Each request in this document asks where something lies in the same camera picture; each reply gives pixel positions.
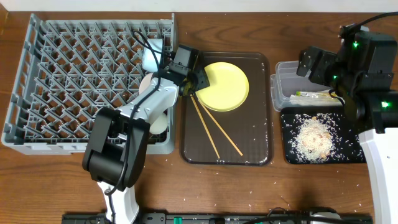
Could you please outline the green snack wrapper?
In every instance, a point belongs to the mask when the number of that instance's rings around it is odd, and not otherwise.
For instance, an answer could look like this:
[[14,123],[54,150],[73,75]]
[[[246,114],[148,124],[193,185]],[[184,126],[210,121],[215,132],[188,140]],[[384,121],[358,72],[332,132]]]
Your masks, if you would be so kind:
[[297,91],[295,96],[301,97],[311,97],[311,98],[331,98],[332,96],[336,96],[334,93],[329,94],[328,90],[311,92],[311,91]]

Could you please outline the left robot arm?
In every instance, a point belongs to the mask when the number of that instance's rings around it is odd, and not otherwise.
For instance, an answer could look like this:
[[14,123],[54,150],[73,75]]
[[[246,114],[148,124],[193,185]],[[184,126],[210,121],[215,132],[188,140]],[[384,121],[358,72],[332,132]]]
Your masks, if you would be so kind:
[[129,104],[98,111],[82,166],[103,191],[107,221],[134,223],[137,218],[134,185],[144,168],[150,126],[179,96],[209,86],[201,63],[188,68],[172,62],[155,72],[151,85]]

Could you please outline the small white cup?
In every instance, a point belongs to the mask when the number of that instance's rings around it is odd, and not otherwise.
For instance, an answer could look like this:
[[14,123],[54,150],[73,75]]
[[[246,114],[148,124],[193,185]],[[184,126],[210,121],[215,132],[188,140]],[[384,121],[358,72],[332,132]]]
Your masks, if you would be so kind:
[[158,135],[163,133],[168,127],[167,115],[162,113],[153,124],[150,126],[150,133],[153,135]]

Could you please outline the wooden chopstick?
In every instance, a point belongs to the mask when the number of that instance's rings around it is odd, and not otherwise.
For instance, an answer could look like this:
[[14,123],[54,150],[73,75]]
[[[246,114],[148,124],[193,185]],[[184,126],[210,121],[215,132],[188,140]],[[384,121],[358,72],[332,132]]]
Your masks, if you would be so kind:
[[217,158],[220,159],[219,152],[218,152],[218,150],[217,150],[217,148],[215,146],[214,140],[213,140],[213,138],[212,138],[212,136],[211,136],[211,134],[210,134],[210,132],[208,130],[208,126],[206,125],[205,120],[203,119],[203,116],[202,116],[202,114],[200,112],[200,109],[199,109],[199,107],[198,107],[198,105],[197,105],[197,103],[195,101],[194,95],[190,95],[190,99],[191,99],[191,101],[192,101],[192,103],[193,103],[193,105],[195,107],[195,110],[197,112],[197,115],[198,115],[201,123],[202,123],[202,126],[205,129],[206,135],[208,136],[208,139],[209,139],[209,141],[210,141],[210,143],[211,143],[211,145],[212,145],[212,147],[214,149],[214,152],[215,152]]
[[206,108],[206,106],[201,103],[199,101],[199,103],[201,104],[202,108],[206,111],[206,113],[208,114],[208,116],[213,120],[213,122],[217,125],[217,127],[220,129],[220,131],[224,134],[224,136],[226,137],[226,139],[231,143],[231,145],[235,148],[235,150],[239,153],[240,156],[243,156],[243,153],[241,152],[241,150],[237,147],[237,145],[233,142],[233,140],[230,138],[230,136],[226,133],[226,131],[221,127],[221,125],[219,124],[219,122],[217,122],[217,120],[213,117],[213,115],[208,111],[208,109]]

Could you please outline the white pink-rimmed bowl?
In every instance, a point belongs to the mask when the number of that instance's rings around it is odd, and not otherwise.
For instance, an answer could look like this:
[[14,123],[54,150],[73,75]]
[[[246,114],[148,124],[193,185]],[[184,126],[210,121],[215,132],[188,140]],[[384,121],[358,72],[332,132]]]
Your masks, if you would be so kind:
[[150,86],[152,75],[153,73],[149,73],[141,80],[141,84],[139,85],[139,94],[143,93]]

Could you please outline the light blue bowl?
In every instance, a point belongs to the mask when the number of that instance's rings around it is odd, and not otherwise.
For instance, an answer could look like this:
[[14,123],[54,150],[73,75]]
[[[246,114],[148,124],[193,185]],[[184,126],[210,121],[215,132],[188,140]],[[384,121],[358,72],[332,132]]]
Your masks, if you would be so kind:
[[[152,47],[154,54],[157,58],[158,63],[161,62],[163,54],[164,41],[162,39],[148,39],[148,47]],[[144,54],[142,57],[142,67],[144,70],[150,73],[158,71],[158,65],[155,62],[155,57],[152,51],[148,48],[144,49]]]

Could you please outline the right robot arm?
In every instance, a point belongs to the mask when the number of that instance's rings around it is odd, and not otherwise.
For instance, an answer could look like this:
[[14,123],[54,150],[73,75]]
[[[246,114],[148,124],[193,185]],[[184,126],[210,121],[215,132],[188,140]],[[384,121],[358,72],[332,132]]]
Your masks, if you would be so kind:
[[397,92],[391,90],[396,55],[393,36],[359,30],[344,36],[337,53],[309,46],[298,60],[297,75],[331,87],[358,129],[375,223],[397,223]]

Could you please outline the yellow plate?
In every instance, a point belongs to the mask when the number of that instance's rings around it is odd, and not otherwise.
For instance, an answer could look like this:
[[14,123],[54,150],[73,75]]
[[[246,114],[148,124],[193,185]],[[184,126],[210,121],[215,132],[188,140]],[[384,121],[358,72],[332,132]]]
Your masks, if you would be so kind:
[[236,65],[215,62],[205,67],[209,87],[196,92],[200,103],[213,111],[231,111],[241,106],[249,93],[246,74]]

